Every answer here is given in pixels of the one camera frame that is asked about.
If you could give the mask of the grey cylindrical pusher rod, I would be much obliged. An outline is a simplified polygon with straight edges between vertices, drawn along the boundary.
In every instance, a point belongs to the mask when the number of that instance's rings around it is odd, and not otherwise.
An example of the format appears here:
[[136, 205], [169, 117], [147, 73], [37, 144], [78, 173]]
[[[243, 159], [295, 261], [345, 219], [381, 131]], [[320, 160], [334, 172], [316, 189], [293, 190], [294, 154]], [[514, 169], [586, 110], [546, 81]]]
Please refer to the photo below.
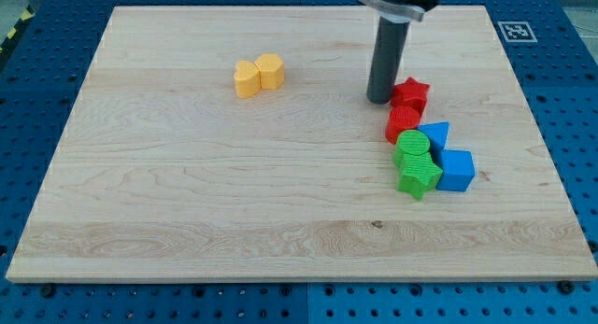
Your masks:
[[383, 17], [378, 20], [366, 90], [366, 97], [373, 104], [387, 104], [392, 98], [408, 28], [408, 22], [395, 23]]

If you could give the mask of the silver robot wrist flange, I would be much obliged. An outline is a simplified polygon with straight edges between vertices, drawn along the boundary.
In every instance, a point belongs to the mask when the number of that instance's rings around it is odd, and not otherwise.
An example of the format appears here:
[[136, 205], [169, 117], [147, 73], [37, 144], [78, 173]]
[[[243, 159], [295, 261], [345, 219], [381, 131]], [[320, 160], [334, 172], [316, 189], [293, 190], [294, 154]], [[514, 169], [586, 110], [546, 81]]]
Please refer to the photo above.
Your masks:
[[371, 7], [382, 18], [394, 22], [422, 21], [425, 13], [435, 8], [440, 0], [357, 0]]

